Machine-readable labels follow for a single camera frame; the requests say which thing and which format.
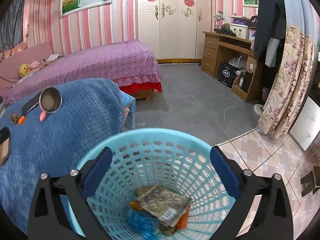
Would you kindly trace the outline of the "beige snack wrapper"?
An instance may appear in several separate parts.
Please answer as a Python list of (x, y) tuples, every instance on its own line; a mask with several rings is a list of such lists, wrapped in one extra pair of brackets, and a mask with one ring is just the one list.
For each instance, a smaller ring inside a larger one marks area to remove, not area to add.
[(164, 226), (175, 227), (186, 213), (192, 199), (169, 188), (154, 185), (135, 189), (142, 209), (156, 217)]

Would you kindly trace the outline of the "brown phone case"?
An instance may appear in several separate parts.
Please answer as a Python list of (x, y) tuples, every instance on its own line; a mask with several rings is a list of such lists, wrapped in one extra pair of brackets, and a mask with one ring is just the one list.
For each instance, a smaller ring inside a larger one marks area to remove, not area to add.
[(0, 145), (0, 165), (3, 166), (10, 156), (10, 138)]

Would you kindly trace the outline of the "blue plastic bag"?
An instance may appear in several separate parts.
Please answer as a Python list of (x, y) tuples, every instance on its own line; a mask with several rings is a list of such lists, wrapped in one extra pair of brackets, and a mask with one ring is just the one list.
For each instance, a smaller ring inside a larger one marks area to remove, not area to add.
[(158, 239), (158, 219), (144, 211), (129, 209), (127, 223), (130, 229), (139, 233), (143, 239)]

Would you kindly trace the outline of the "orange bottle cap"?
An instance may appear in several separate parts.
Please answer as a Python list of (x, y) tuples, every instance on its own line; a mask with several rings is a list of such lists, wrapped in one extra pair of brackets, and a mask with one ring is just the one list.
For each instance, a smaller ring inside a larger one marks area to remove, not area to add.
[(25, 116), (21, 116), (21, 117), (19, 118), (19, 120), (18, 120), (18, 124), (19, 124), (19, 125), (23, 125), (24, 122), (25, 122), (25, 120), (26, 120), (26, 117), (25, 117)]

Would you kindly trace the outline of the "small crumpled brown wrapper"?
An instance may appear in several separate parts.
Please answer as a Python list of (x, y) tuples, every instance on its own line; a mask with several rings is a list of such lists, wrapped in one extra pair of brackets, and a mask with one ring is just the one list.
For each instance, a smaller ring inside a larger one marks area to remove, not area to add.
[(9, 119), (14, 123), (14, 124), (17, 124), (19, 119), (20, 119), (20, 116), (18, 114), (11, 114), (9, 116)]

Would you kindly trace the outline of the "white fan base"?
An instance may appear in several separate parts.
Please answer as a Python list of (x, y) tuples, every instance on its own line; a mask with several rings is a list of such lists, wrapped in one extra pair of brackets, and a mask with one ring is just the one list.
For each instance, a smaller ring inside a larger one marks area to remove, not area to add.
[(262, 116), (264, 112), (264, 106), (261, 104), (255, 104), (253, 110), (257, 116)]

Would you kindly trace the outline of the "black phone case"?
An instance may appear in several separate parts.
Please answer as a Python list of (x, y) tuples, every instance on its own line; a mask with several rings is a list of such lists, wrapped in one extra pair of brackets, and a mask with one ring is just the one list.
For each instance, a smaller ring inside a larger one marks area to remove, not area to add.
[(22, 107), (22, 116), (26, 116), (30, 111), (39, 105), (40, 94), (41, 93), (37, 93)]

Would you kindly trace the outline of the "pink metal mug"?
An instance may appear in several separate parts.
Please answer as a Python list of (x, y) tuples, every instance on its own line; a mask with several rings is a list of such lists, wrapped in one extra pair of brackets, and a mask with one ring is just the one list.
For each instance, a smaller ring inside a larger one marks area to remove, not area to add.
[(55, 87), (47, 87), (40, 93), (39, 107), (41, 114), (40, 122), (43, 122), (48, 114), (56, 113), (62, 106), (62, 95)]

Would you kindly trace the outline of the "floral curtain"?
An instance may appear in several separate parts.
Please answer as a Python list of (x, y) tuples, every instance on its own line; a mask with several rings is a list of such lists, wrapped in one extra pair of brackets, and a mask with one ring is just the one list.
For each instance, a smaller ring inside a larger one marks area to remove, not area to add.
[(283, 57), (258, 126), (275, 139), (286, 135), (302, 106), (310, 83), (318, 27), (286, 26)]

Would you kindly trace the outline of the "black box under desk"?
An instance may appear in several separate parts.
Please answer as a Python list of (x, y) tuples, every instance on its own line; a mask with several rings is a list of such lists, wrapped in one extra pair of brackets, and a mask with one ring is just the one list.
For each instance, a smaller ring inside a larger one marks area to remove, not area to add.
[(228, 63), (220, 63), (217, 79), (219, 82), (223, 83), (229, 88), (232, 88), (233, 82), (237, 77), (236, 72), (239, 68), (228, 64)]

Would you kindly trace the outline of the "yellow duck plush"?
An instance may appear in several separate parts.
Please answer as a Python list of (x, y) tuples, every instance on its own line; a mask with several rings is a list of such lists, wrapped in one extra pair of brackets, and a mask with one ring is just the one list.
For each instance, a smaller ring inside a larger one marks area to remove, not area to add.
[(29, 67), (28, 64), (22, 64), (19, 67), (19, 71), (18, 71), (19, 77), (24, 78), (28, 76), (30, 74), (30, 71), (31, 71), (31, 68)]

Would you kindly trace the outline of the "pink headboard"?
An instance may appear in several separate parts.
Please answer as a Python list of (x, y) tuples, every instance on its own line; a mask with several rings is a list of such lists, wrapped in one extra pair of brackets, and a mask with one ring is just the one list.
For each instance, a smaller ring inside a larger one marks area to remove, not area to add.
[(33, 61), (41, 62), (53, 54), (53, 49), (49, 42), (39, 44), (22, 50), (1, 62), (1, 95), (5, 94), (14, 83), (19, 80), (19, 68), (22, 64), (30, 64)]

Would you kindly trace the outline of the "dark hanging jacket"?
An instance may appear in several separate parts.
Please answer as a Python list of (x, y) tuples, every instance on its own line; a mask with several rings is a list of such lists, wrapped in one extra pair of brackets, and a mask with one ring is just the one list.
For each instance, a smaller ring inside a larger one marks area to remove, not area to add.
[(258, 59), (271, 38), (285, 38), (286, 11), (284, 0), (259, 0), (254, 40), (254, 57)]

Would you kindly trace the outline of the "grey window curtain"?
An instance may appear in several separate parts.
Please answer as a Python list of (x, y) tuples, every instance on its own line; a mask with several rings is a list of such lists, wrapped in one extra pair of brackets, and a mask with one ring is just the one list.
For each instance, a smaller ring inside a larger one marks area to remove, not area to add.
[(1, 20), (1, 51), (11, 50), (23, 42), (25, 0), (13, 0)]

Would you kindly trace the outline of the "desk lamp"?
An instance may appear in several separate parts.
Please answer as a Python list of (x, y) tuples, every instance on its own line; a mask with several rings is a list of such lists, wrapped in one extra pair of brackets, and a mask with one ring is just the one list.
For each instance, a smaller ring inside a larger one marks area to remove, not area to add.
[(214, 29), (219, 29), (220, 25), (223, 23), (223, 21), (225, 20), (224, 16), (223, 16), (223, 12), (218, 11), (214, 16)]

